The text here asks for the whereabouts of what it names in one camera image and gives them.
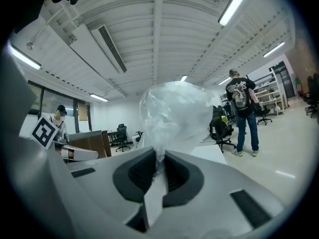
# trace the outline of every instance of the sneaker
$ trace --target sneaker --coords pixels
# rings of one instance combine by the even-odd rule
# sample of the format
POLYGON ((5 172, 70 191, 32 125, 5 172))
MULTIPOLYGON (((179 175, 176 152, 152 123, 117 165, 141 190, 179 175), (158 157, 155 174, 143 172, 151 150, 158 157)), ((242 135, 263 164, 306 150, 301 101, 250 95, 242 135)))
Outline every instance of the sneaker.
POLYGON ((237 151, 237 150, 234 150, 232 153, 238 157, 241 157, 243 155, 241 151, 237 151))
POLYGON ((258 152, 259 152, 259 150, 253 150, 253 157, 256 157, 258 152))

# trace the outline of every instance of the fluorescent light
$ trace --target fluorescent light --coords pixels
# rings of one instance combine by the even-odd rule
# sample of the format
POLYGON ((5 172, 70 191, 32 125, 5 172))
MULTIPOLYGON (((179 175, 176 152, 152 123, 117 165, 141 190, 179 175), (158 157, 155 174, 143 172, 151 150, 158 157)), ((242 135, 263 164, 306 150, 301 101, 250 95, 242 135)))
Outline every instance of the fluorescent light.
POLYGON ((230 77, 228 77, 226 80, 224 80, 224 81, 222 81, 221 83, 219 83, 218 85, 221 85, 221 84, 223 84, 224 82, 227 82, 228 80, 230 80, 231 78, 230 77))
POLYGON ((270 51, 268 51, 265 55, 264 58, 269 56, 271 53, 273 53, 275 50, 278 50, 281 46, 283 46, 285 44, 285 42, 281 42, 279 43, 275 48, 271 49, 270 51))
POLYGON ((237 10, 242 1, 243 0, 230 0, 225 11, 219 18, 218 23, 225 26, 230 20, 230 18, 234 15, 235 11, 237 10))
POLYGON ((97 95, 94 95, 94 94, 91 94, 90 96, 93 97, 93 98, 96 98, 96 99, 98 99, 98 100, 104 101, 104 102, 107 102, 107 101, 108 101, 108 100, 106 100, 106 99, 104 99, 104 98, 101 98, 101 97, 99 97, 99 96, 97 96, 97 95))
POLYGON ((181 82, 183 82, 183 81, 185 81, 186 80, 186 78, 187 78, 187 75, 184 75, 182 78, 181 78, 181 82))
POLYGON ((276 173, 278 173, 278 174, 281 174, 281 175, 285 175, 285 176, 287 176, 287 177, 290 177, 290 178, 294 178, 295 179, 295 175, 292 175, 292 174, 290 174, 290 173, 285 173, 285 172, 282 172, 282 171, 276 171, 276 173))
POLYGON ((25 55, 22 51, 19 51, 17 48, 13 48, 12 46, 8 46, 10 53, 15 56, 16 58, 22 60, 24 63, 28 64, 29 66, 32 66, 34 69, 39 70, 41 68, 41 65, 31 58, 29 58, 27 55, 25 55))

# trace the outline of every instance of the white ceiling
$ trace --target white ceiling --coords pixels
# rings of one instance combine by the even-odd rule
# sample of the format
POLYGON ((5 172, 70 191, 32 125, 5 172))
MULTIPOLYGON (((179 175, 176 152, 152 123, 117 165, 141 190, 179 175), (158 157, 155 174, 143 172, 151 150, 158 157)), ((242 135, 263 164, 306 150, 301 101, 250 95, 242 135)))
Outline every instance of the white ceiling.
POLYGON ((229 0, 79 0, 75 6, 46 2, 39 20, 12 37, 12 43, 42 69, 24 67, 39 84, 55 85, 89 101, 89 93, 109 100, 140 95, 155 83, 180 80, 215 85, 230 68, 245 75, 292 48, 294 19, 283 0, 244 0, 229 23, 217 21, 229 0), (26 43, 54 18, 32 51, 26 43), (127 68, 106 79, 70 47, 72 32, 105 24, 127 68), (263 55, 279 42, 286 45, 263 55))

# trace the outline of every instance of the plastic bag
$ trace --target plastic bag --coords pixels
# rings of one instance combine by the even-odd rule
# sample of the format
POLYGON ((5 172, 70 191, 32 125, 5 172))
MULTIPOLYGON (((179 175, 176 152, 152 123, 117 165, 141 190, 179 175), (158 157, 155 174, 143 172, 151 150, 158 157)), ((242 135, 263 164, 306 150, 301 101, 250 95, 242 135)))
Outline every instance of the plastic bag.
POLYGON ((209 135, 213 93, 187 82, 169 82, 148 89, 140 101, 144 128, 138 148, 153 146, 157 174, 165 150, 191 153, 209 135))

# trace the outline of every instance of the black t-shirt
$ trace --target black t-shirt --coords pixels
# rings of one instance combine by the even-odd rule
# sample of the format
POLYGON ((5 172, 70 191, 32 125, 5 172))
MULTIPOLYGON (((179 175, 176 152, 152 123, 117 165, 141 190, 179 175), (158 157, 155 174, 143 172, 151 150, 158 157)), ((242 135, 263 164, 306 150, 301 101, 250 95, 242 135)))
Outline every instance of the black t-shirt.
POLYGON ((232 100, 239 117, 245 118, 254 110, 254 101, 248 89, 254 89, 256 84, 246 78, 234 78, 226 86, 227 99, 232 100))

